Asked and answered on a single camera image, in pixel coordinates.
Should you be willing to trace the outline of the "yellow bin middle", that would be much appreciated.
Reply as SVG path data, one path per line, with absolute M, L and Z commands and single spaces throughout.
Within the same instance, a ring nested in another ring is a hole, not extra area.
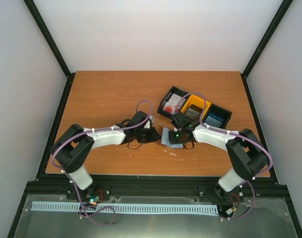
M 180 111 L 188 118 L 190 121 L 197 121 L 200 118 L 202 111 L 202 120 L 207 115 L 209 108 L 212 103 L 209 101 L 204 101 L 200 96 L 195 94 L 188 94 L 183 97 L 183 103 L 181 105 Z

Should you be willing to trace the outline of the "blue card stack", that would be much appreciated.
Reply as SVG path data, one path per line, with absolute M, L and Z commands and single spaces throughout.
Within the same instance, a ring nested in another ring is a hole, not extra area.
M 222 128 L 225 123 L 225 119 L 214 113 L 209 113 L 204 122 L 210 126 Z

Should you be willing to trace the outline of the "dark grey card stack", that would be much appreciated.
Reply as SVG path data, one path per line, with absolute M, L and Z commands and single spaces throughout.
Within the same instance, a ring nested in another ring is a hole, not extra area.
M 202 108 L 200 108 L 194 104 L 191 104 L 186 109 L 185 116 L 191 121 L 197 121 L 197 120 L 203 119 L 203 116 L 201 116 L 202 112 L 203 112 Z

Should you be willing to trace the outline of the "black bin right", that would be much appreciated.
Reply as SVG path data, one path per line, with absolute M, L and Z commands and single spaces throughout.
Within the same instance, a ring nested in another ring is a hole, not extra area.
M 203 122 L 213 127 L 225 129 L 231 116 L 231 111 L 211 104 L 203 117 Z

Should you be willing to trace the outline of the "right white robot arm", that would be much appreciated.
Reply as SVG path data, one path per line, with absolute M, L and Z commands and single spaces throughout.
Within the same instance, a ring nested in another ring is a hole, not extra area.
M 250 129 L 225 130 L 210 126 L 199 120 L 191 122 L 182 112 L 170 118 L 174 130 L 169 131 L 170 143 L 205 143 L 228 153 L 232 167 L 218 180 L 218 188 L 231 192 L 239 185 L 268 171 L 273 166 L 270 153 L 261 145 Z

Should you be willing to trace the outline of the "red white card stack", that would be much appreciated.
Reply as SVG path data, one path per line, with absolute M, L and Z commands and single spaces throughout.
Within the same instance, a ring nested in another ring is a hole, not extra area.
M 179 111 L 184 102 L 185 98 L 177 94 L 172 94 L 168 101 L 165 102 L 163 111 L 168 113 L 169 115 L 173 115 Z

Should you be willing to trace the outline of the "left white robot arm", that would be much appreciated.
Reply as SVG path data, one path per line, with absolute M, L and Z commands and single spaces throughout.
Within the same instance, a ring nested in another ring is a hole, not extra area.
M 153 116 L 137 111 L 131 119 L 111 127 L 88 129 L 73 124 L 51 147 L 52 159 L 77 185 L 78 194 L 83 199 L 91 199 L 95 186 L 84 166 L 89 152 L 98 147 L 129 144 L 134 140 L 139 144 L 156 142 L 161 136 L 153 122 Z

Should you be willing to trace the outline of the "black bin left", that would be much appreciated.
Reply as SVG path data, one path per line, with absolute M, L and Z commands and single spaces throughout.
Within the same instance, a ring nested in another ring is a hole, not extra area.
M 166 93 L 165 97 L 161 100 L 157 113 L 169 119 L 182 109 L 189 97 L 186 96 L 186 94 L 188 94 L 188 92 L 172 86 Z

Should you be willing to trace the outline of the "brown leather card holder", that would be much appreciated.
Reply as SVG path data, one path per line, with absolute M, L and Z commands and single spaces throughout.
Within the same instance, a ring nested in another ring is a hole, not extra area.
M 171 144 L 169 141 L 169 129 L 167 127 L 163 127 L 162 130 L 162 137 L 161 137 L 161 144 L 165 145 L 168 148 L 174 148 L 174 149 L 182 149 L 182 144 Z

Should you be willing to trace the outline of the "black bin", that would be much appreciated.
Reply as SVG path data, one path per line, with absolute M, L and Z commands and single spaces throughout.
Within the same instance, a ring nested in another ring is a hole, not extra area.
M 188 94 L 188 92 L 172 86 L 166 93 L 165 97 L 161 100 L 157 113 L 169 119 L 182 109 L 189 97 L 186 96 L 186 94 Z
M 231 111 L 211 104 L 203 117 L 203 122 L 213 127 L 225 129 L 231 116 Z

